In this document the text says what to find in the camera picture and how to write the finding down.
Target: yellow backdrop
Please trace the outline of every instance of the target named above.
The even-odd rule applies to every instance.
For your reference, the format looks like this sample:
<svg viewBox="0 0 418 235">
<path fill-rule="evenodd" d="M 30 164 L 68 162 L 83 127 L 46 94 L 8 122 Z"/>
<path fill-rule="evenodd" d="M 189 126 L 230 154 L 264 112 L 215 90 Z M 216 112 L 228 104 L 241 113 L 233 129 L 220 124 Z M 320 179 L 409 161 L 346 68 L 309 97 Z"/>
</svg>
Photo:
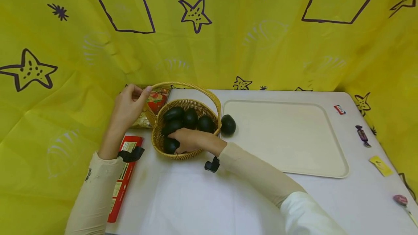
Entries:
<svg viewBox="0 0 418 235">
<path fill-rule="evenodd" d="M 5 234 L 62 234 L 127 83 L 346 91 L 418 189 L 416 0 L 1 0 Z"/>
</svg>

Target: table surface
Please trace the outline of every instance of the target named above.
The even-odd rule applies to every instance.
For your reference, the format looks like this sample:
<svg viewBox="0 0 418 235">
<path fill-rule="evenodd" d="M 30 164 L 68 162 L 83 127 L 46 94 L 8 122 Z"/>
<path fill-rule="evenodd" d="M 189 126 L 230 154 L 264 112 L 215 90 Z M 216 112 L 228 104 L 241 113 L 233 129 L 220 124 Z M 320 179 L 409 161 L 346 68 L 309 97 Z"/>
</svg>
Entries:
<svg viewBox="0 0 418 235">
<path fill-rule="evenodd" d="M 351 97 L 343 92 L 212 90 L 221 104 L 228 100 L 270 100 L 320 104 L 330 119 L 346 156 L 350 174 L 343 179 L 288 174 L 300 183 L 348 234 L 416 234 L 402 207 L 392 197 L 403 194 L 418 217 L 418 207 L 396 174 Z M 175 89 L 169 101 L 195 99 L 215 111 L 215 105 L 197 90 Z M 346 114 L 339 115 L 334 105 Z M 355 125 L 365 126 L 371 148 L 360 141 Z M 283 217 L 247 182 L 220 169 L 204 170 L 213 156 L 203 153 L 187 161 L 157 154 L 150 130 L 130 129 L 127 135 L 144 137 L 145 152 L 135 166 L 116 223 L 106 232 L 118 235 L 282 234 Z M 378 155 L 395 172 L 383 177 L 368 160 Z"/>
</svg>

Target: black clip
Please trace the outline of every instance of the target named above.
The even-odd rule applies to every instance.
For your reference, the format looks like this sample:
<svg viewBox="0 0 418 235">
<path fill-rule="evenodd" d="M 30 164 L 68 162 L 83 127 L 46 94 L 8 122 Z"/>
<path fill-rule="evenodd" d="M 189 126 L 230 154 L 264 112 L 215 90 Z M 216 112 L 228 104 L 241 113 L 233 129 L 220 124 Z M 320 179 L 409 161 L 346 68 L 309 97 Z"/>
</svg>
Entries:
<svg viewBox="0 0 418 235">
<path fill-rule="evenodd" d="M 216 172 L 219 168 L 219 160 L 217 157 L 214 157 L 212 162 L 207 161 L 205 163 L 205 170 L 210 172 Z"/>
<path fill-rule="evenodd" d="M 118 157 L 122 157 L 124 162 L 133 162 L 139 160 L 144 151 L 145 150 L 142 147 L 137 146 L 132 150 L 131 153 L 128 151 L 118 152 Z"/>
</svg>

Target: beige tray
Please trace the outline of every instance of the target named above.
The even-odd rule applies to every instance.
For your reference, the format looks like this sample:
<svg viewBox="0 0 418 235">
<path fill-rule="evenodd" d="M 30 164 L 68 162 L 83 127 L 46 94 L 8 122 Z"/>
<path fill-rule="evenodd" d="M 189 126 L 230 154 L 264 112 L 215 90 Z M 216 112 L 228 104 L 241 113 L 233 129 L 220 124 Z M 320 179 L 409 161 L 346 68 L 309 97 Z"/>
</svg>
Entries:
<svg viewBox="0 0 418 235">
<path fill-rule="evenodd" d="M 237 123 L 244 150 L 289 173 L 344 178 L 349 166 L 325 110 L 310 103 L 229 100 L 223 115 Z"/>
</svg>

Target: yellow candy wrapper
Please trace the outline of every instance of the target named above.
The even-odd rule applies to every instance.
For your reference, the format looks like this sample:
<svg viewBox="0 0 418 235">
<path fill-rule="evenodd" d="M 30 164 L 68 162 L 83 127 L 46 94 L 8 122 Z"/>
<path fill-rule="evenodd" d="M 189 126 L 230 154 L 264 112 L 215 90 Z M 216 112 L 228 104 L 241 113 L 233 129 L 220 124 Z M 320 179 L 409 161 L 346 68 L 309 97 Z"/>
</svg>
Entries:
<svg viewBox="0 0 418 235">
<path fill-rule="evenodd" d="M 393 174 L 393 171 L 379 158 L 379 156 L 373 156 L 369 161 L 376 166 L 383 176 L 386 177 Z"/>
</svg>

